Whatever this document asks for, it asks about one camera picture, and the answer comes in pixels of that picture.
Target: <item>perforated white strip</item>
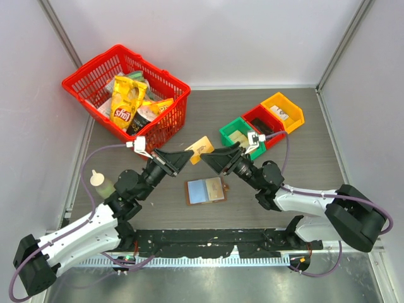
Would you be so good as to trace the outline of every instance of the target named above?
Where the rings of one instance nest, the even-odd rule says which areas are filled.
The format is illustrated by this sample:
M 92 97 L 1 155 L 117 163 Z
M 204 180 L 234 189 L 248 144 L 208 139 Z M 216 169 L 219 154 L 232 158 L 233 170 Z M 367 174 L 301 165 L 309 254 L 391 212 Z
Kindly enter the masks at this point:
M 137 262 L 142 262 L 146 258 L 136 257 Z M 110 267 L 112 261 L 102 255 L 97 255 L 80 263 L 76 267 Z M 155 258 L 145 267 L 149 268 L 190 268 L 190 267 L 240 267 L 240 266 L 290 266 L 288 254 L 280 258 L 248 258 L 241 259 L 237 255 L 230 255 L 227 258 L 202 259 L 187 257 L 182 258 Z

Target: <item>wood grain surface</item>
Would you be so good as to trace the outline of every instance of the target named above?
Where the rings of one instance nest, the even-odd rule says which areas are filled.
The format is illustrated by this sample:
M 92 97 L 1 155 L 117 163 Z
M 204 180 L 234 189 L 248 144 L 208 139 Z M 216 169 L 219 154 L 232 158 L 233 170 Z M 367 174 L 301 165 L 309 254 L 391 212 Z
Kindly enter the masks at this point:
M 278 91 L 301 107 L 306 119 L 306 123 L 290 135 L 290 158 L 284 173 L 285 182 L 309 189 L 339 188 L 343 182 L 342 175 L 312 88 L 192 92 L 188 98 L 185 126 L 162 149 L 172 152 L 183 150 L 205 135 L 215 148 L 220 148 L 222 144 L 218 130 L 222 126 Z M 96 123 L 87 154 L 101 146 L 117 143 L 120 143 L 117 138 Z M 281 167 L 285 150 L 284 139 L 254 163 L 261 166 L 265 160 L 273 160 Z M 140 172 L 144 164 L 144 160 L 127 148 L 102 151 L 89 161 L 85 179 L 88 184 L 91 170 L 95 169 L 115 182 L 124 169 Z M 136 229 L 286 227 L 296 215 L 264 210 L 254 197 L 255 190 L 233 174 L 225 177 L 225 182 L 230 186 L 226 202 L 188 206 L 184 182 L 215 176 L 202 161 L 196 165 L 188 163 L 176 178 L 165 177 L 148 199 L 141 202 L 143 209 L 131 220 L 131 224 Z M 101 203 L 102 199 L 92 188 L 90 190 L 96 202 Z M 90 200 L 80 186 L 71 219 L 76 220 L 90 210 Z

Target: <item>bottle cap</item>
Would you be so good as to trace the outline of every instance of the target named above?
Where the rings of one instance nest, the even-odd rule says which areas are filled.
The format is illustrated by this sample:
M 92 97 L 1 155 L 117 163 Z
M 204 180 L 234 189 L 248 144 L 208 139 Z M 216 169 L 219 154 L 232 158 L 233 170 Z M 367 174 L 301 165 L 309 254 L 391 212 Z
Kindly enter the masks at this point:
M 104 175 L 101 174 L 101 173 L 99 173 L 99 172 L 96 172 L 95 170 L 92 170 L 92 172 L 93 172 L 93 175 L 92 175 L 91 178 L 90 178 L 90 184 L 91 184 L 92 186 L 99 186 L 99 185 L 101 185 L 101 184 L 104 182 L 104 180 L 105 180 Z

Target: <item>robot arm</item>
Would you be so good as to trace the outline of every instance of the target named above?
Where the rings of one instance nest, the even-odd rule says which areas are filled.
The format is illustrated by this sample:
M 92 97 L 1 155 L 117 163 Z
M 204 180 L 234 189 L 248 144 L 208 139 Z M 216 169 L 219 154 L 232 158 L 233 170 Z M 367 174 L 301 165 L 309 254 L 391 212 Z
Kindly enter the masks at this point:
M 39 239 L 32 234 L 24 237 L 13 262 L 16 269 L 40 246 L 51 243 L 20 271 L 27 294 L 32 296 L 44 291 L 57 277 L 90 256 L 110 250 L 129 250 L 135 233 L 128 220 L 141 210 L 138 201 L 145 200 L 167 174 L 175 177 L 192 155 L 193 151 L 165 153 L 154 150 L 141 174 L 134 170 L 120 174 L 114 184 L 116 191 L 97 207 L 85 226 L 53 243 L 56 237 L 88 221 L 89 215 Z
M 294 232 L 291 243 L 343 240 L 368 253 L 386 222 L 376 206 L 372 207 L 373 204 L 353 186 L 344 184 L 338 190 L 311 191 L 285 185 L 285 178 L 275 162 L 266 161 L 257 168 L 239 143 L 202 154 L 201 158 L 217 174 L 233 172 L 247 182 L 258 191 L 255 197 L 266 210 L 293 210 L 316 216 L 294 218 L 288 227 Z

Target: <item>white wall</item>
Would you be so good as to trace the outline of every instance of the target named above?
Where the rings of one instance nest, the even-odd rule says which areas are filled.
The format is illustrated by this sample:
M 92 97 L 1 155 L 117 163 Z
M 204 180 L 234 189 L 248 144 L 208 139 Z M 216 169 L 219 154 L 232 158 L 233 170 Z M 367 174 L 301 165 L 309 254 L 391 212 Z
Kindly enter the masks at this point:
M 83 62 L 124 44 L 189 85 L 316 85 L 360 0 L 52 0 Z
M 87 114 L 61 87 L 75 71 L 39 4 L 0 2 L 0 302 L 20 239 L 60 222 Z M 15 295 L 26 293 L 18 279 Z
M 395 219 L 383 236 L 403 288 L 404 2 L 375 1 L 324 88 L 353 185 Z

